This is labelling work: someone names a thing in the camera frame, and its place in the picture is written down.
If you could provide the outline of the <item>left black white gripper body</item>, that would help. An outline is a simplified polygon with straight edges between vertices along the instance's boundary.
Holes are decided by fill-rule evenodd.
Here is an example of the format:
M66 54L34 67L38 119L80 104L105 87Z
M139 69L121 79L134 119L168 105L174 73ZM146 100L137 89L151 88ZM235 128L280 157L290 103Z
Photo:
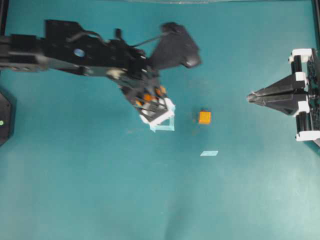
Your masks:
M161 86L159 72L150 66L144 50L119 39L109 40L104 45L117 51L118 57L124 57L123 66L108 68L105 76L118 85L122 94L134 107L136 97L145 92L154 94L154 89Z

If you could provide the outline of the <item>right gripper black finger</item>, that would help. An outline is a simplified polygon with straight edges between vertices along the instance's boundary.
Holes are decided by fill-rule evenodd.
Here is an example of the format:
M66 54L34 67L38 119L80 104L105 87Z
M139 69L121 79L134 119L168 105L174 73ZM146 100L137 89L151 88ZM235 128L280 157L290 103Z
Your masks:
M288 116L296 116L300 113L308 113L307 94L281 94L258 96L251 93L247 96L247 101L262 107L284 113Z
M280 95L284 93L291 93L295 90L304 90L307 86L307 77L305 73L293 73L287 77L273 83L258 91L253 91L247 98L264 97L271 95Z

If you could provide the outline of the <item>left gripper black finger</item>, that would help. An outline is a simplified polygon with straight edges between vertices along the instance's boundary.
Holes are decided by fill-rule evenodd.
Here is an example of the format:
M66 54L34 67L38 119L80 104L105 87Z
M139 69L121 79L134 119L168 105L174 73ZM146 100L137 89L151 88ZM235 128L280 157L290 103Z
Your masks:
M163 122L163 105L156 101L136 101L136 109L147 124Z
M164 104L162 105L162 123L175 114L175 105L169 98L163 98ZM160 124L149 124L150 126L156 126Z

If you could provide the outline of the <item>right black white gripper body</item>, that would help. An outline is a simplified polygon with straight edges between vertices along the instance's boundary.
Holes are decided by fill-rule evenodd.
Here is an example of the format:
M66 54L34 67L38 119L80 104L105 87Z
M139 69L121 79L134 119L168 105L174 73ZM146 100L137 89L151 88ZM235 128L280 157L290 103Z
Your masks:
M312 141L320 145L320 57L314 48L296 48L288 62L298 83L304 85L296 93L302 94L294 113L298 142Z

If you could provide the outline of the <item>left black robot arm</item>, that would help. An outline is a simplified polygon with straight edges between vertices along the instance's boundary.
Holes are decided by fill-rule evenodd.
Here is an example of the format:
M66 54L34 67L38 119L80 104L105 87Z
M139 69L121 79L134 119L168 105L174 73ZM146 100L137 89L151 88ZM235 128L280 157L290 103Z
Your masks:
M120 29L104 40L74 21L46 20L45 36L12 34L0 38L0 68L15 72L54 69L117 84L141 120L156 127L174 117L175 105L143 50L127 44Z

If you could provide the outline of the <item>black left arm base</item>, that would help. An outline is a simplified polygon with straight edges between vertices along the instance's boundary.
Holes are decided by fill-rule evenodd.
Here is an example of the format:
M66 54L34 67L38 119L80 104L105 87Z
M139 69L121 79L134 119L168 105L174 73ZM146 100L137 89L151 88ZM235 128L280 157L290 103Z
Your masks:
M15 131L17 98L3 87L0 88L0 146L3 146Z

